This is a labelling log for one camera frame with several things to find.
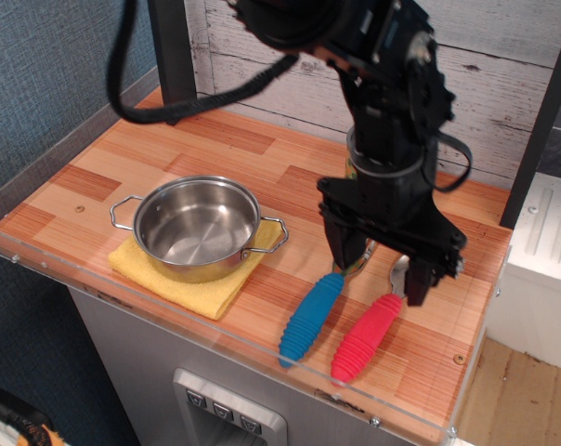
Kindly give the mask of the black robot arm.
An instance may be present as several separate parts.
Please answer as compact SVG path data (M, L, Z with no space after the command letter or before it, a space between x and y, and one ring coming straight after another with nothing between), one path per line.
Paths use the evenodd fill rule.
M412 306L463 269L466 236L434 203L437 152L468 146L442 132L454 95L437 66L427 14L412 1L235 1L237 19L263 44L310 54L339 75L354 124L353 178L324 177L320 211L335 263L352 265L367 241L409 259Z

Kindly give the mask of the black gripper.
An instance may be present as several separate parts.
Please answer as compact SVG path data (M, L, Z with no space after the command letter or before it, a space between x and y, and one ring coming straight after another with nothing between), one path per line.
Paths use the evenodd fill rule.
M410 307L420 307L441 277L462 272L461 251L467 243L435 205L437 165L357 171L357 180L323 177L317 184L334 263L351 267L363 256L368 239L409 256L405 294Z

